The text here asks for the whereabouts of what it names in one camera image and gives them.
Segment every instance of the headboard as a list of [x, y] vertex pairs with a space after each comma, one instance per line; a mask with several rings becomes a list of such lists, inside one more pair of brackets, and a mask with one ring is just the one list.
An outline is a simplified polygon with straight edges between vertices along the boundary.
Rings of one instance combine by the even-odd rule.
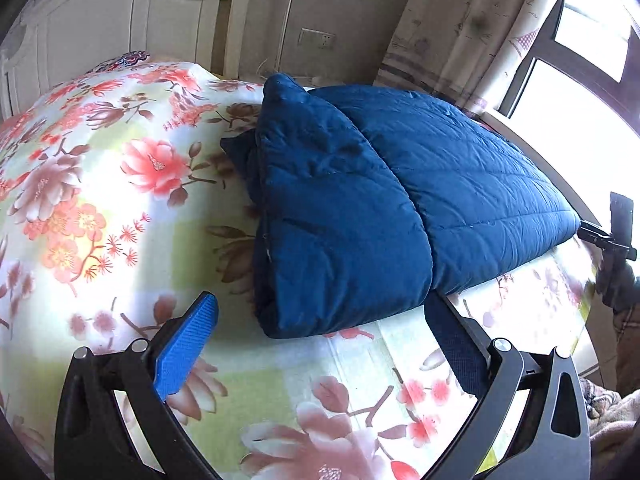
[[[238, 77], [249, 0], [44, 0], [24, 18], [20, 48], [0, 52], [0, 105], [6, 119], [52, 86], [131, 50], [193, 61], [210, 70], [214, 42], [223, 75]], [[228, 16], [228, 23], [216, 19]]]

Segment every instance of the patterned curtain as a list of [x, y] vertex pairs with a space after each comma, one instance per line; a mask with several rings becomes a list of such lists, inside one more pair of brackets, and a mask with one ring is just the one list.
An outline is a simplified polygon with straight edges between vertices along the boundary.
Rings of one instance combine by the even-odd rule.
[[500, 104], [556, 0], [409, 0], [374, 84]]

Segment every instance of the gray wall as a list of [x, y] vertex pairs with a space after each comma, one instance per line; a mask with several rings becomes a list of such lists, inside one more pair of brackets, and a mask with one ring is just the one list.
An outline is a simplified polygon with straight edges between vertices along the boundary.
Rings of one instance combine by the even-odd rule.
[[[27, 8], [40, 0], [31, 0]], [[281, 70], [344, 82], [372, 82], [407, 0], [294, 0]], [[253, 76], [260, 63], [273, 68], [286, 0], [251, 0], [240, 75]], [[337, 35], [333, 50], [310, 52], [297, 45], [300, 28]], [[22, 39], [14, 27], [3, 46], [9, 55]]]

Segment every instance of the folded blue comforter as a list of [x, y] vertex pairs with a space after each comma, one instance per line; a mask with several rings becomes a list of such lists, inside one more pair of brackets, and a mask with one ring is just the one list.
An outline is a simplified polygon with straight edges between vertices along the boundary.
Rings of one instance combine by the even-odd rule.
[[262, 209], [256, 313], [271, 337], [356, 326], [490, 280], [575, 234], [578, 215], [512, 144], [417, 92], [264, 86], [222, 146]]

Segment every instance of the power outlet plate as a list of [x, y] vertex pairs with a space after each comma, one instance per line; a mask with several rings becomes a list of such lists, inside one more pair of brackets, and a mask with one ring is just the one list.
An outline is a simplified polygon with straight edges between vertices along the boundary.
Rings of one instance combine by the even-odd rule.
[[322, 30], [302, 28], [298, 36], [298, 44], [307, 48], [331, 50], [335, 44], [335, 34], [323, 32]]

